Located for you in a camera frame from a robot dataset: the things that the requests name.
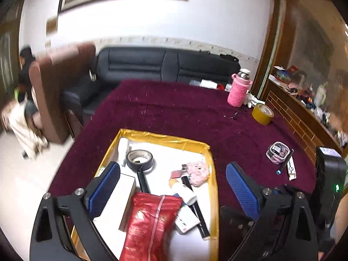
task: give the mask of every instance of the floor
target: floor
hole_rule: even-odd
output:
[[[29,261],[32,227],[42,195],[73,143],[51,144],[36,161],[24,160],[14,134],[0,134],[0,227],[15,251]]]

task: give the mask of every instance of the black pen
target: black pen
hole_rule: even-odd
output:
[[[291,149],[289,155],[285,158],[285,161],[281,164],[281,166],[279,167],[279,169],[276,171],[277,175],[280,175],[281,172],[284,170],[284,168],[286,167],[286,165],[288,164],[292,154],[294,153],[294,150]]]
[[[187,176],[183,176],[181,178],[182,183],[187,186],[189,189],[192,190],[192,186],[190,184],[189,178]],[[200,223],[197,225],[197,228],[199,229],[199,232],[201,233],[201,236],[203,239],[206,239],[210,236],[210,233],[208,231],[207,225],[205,224],[201,209],[199,208],[199,205],[197,201],[193,203],[191,206],[189,206],[192,212],[197,216]]]

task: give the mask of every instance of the maroon tablecloth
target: maroon tablecloth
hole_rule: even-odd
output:
[[[93,119],[67,153],[49,192],[72,193],[93,178],[107,148],[121,128],[173,135],[205,142],[211,147],[219,188],[219,205],[241,209],[226,177],[226,165],[237,161],[256,182],[267,187],[291,184],[312,192],[315,170],[302,147],[276,113],[263,126],[227,103],[227,93],[180,83],[124,81],[97,109]],[[289,182],[287,172],[276,175],[277,166],[267,157],[267,148],[281,141],[294,149],[297,179]]]

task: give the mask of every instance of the metal screw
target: metal screw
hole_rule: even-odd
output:
[[[262,192],[263,192],[264,194],[266,194],[266,195],[272,194],[272,191],[271,191],[269,188],[264,188],[264,189],[262,190]]]
[[[297,192],[296,196],[300,199],[303,199],[305,197],[305,195],[303,194],[303,192]]]
[[[51,193],[45,193],[44,195],[43,195],[43,197],[44,197],[44,200],[47,200],[48,198],[50,198],[51,197]]]
[[[76,194],[76,195],[81,195],[81,194],[84,193],[84,192],[85,192],[85,191],[84,191],[83,188],[78,188],[78,189],[75,190],[75,194]]]

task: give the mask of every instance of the pink fluffy keychain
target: pink fluffy keychain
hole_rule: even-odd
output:
[[[186,164],[186,172],[192,186],[201,186],[209,177],[209,168],[204,162]]]

